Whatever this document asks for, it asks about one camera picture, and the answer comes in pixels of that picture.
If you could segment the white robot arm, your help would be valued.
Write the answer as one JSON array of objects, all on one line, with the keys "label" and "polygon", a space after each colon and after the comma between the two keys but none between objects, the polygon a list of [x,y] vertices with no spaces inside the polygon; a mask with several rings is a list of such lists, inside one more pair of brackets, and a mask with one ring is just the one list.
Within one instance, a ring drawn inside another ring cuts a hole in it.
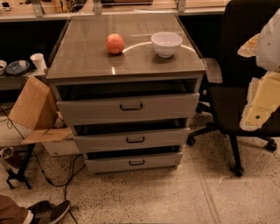
[{"label": "white robot arm", "polygon": [[280,106],[280,9],[237,53],[245,58],[255,56],[256,65],[266,71],[262,78],[253,78],[249,83],[247,104],[241,115],[240,128],[254,131]]}]

